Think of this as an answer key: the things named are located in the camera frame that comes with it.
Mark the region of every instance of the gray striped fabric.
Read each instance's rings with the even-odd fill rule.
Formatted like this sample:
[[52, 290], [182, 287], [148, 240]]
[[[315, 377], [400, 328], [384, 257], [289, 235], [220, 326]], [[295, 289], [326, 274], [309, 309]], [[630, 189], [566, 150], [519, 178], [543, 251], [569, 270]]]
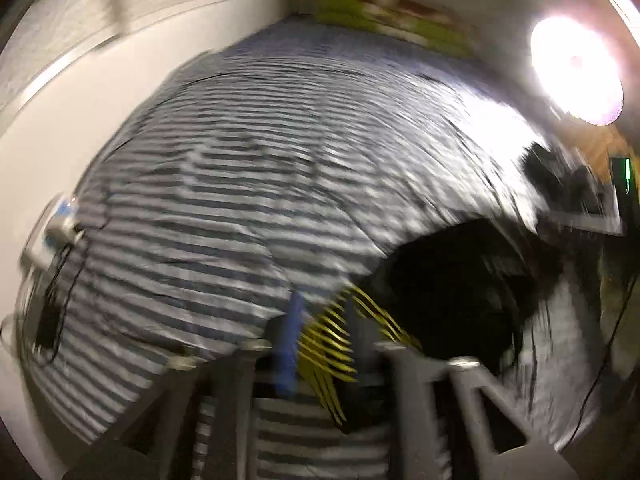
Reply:
[[[540, 199], [518, 158], [542, 140], [516, 110], [447, 75], [446, 58], [434, 58], [439, 68], [423, 58], [418, 70], [413, 45], [296, 21], [279, 25], [280, 38], [292, 23], [316, 34], [305, 48], [260, 50], [260, 37], [278, 44], [276, 26], [178, 70], [82, 181], [86, 235], [63, 267], [61, 293], [77, 283], [58, 357], [36, 364], [33, 378], [85, 441], [166, 362], [123, 333], [213, 358], [258, 335], [293, 288], [318, 306], [417, 235], [500, 210], [533, 227]], [[356, 46], [329, 56], [321, 46], [332, 30]], [[393, 55], [372, 62], [377, 41]], [[363, 60], [353, 59], [358, 50]], [[579, 346], [566, 365], [574, 373]], [[532, 392], [511, 389], [528, 403]], [[199, 456], [212, 411], [203, 407]], [[261, 478], [385, 475], [387, 428], [341, 435], [304, 386], [292, 401], [257, 401], [256, 417]], [[201, 457], [195, 465], [197, 474]]]

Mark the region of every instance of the gray fabric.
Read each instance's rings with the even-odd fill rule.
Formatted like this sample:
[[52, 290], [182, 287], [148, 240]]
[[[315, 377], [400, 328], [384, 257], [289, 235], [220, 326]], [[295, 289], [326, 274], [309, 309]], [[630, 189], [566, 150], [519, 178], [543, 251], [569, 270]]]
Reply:
[[[286, 48], [296, 27], [310, 39]], [[260, 49], [274, 38], [279, 51]], [[342, 49], [322, 48], [335, 38]], [[491, 85], [465, 82], [482, 80], [477, 67], [447, 63], [390, 38], [285, 22], [178, 70], [79, 190], [87, 232], [60, 274], [62, 290], [77, 277], [60, 351], [33, 369], [60, 419], [95, 440], [163, 370], [163, 352], [122, 333], [212, 358], [258, 335], [294, 287], [319, 306], [418, 235], [499, 211], [533, 228], [543, 203], [519, 157], [542, 137]], [[553, 443], [573, 430], [592, 377], [575, 301], [563, 282], [551, 325], [545, 312], [533, 320], [536, 359], [526, 350], [505, 378]], [[258, 476], [382, 478], [386, 428], [342, 436], [301, 388], [257, 404]]]

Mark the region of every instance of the black object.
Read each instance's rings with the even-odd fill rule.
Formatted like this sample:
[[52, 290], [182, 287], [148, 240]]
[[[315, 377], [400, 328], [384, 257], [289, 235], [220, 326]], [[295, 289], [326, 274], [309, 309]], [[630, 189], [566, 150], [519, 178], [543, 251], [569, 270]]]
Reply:
[[523, 170], [551, 209], [567, 213], [603, 213], [602, 186], [578, 153], [570, 156], [555, 146], [548, 150], [533, 144], [524, 156]]
[[[277, 336], [277, 324], [272, 320], [266, 333]], [[519, 420], [477, 361], [425, 359], [389, 341], [371, 344], [367, 351], [388, 363], [392, 383], [389, 479], [440, 478], [440, 427], [451, 453], [452, 480], [577, 479], [564, 459]], [[252, 399], [268, 394], [256, 390], [254, 379], [256, 370], [270, 370], [270, 354], [270, 343], [258, 339], [193, 368], [190, 358], [176, 358], [174, 368], [142, 393], [64, 480], [189, 478], [202, 395], [216, 397], [216, 415], [200, 477], [254, 480]]]
[[58, 353], [58, 345], [60, 344], [60, 335], [66, 313], [66, 301], [61, 303], [58, 300], [58, 277], [73, 250], [74, 247], [72, 245], [66, 245], [62, 249], [56, 271], [44, 291], [32, 350], [40, 353], [48, 352], [48, 362], [52, 362]]
[[493, 374], [552, 292], [561, 253], [508, 218], [478, 218], [398, 247], [359, 287], [424, 355], [471, 355]]
[[625, 224], [627, 234], [636, 230], [640, 219], [638, 203], [638, 185], [628, 156], [609, 157], [611, 182], [616, 189], [616, 199], [620, 218]]

